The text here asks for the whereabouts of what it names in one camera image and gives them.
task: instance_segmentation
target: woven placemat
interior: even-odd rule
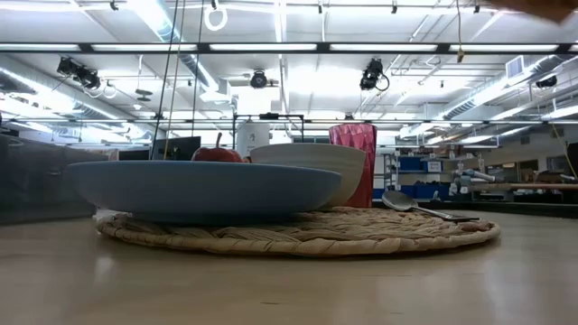
[[[421,213],[335,208],[250,227],[168,227],[120,213],[97,230],[129,243],[235,255],[384,255],[478,244],[499,236],[490,221],[455,224]]]

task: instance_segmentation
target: large blue bowl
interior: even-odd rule
[[[233,162],[82,162],[65,172],[101,208],[191,223],[314,210],[341,179],[336,172]]]

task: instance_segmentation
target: metal spoon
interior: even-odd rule
[[[451,214],[443,213],[440,211],[420,208],[420,206],[417,205],[417,202],[414,199],[396,190],[387,190],[385,193],[383,193],[381,200],[385,205],[397,211],[409,211],[411,209],[416,209],[425,212],[427,214],[430,214],[432,216],[436,216],[437,218],[441,218],[442,220],[445,221],[468,222],[480,220],[480,218],[455,217]]]

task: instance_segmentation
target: white bowl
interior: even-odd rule
[[[343,205],[357,189],[363,174],[365,152],[336,144],[273,144],[253,149],[251,160],[253,163],[338,172],[341,186],[325,205],[328,208]]]

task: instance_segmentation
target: table surface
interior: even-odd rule
[[[0,324],[575,324],[578,220],[460,214],[502,238],[315,260],[134,246],[92,219],[0,227]]]

